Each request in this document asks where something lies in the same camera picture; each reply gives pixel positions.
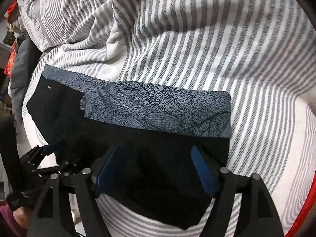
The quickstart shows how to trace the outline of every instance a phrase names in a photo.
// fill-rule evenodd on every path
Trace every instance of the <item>striped bedsheet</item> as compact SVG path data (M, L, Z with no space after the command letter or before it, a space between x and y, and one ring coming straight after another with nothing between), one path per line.
M296 0L18 0L22 26L45 51L25 96L31 146L46 144L26 104L44 65L107 81L131 80L232 97L227 167L259 173L284 233L316 169L316 33ZM236 195L226 236L233 236ZM199 236L144 218L106 195L113 236Z

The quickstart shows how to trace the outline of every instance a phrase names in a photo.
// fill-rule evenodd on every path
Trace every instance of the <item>speckled fabric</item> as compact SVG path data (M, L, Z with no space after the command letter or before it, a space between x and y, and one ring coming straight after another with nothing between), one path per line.
M134 81L108 82L46 65L43 75L84 93L85 117L125 127L198 137L231 137L228 92Z

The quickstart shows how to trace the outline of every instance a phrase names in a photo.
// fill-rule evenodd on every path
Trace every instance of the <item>silver bolt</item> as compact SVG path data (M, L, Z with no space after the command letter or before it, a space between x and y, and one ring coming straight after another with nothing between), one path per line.
M223 174L228 174L228 172L229 172L229 170L225 167L221 167L221 169L219 171L221 171Z
M51 179L52 179L52 180L55 180L55 179L57 179L57 178L58 178L58 174L55 173L55 174L52 174L52 175L51 175Z
M253 177L254 179L256 179L256 180L259 180L259 179L260 179L260 175L258 175L258 174L256 174L256 173L252 174L252 177Z
M90 173L91 173L91 169L85 168L84 170L82 170L82 173L83 173L84 175L90 174Z

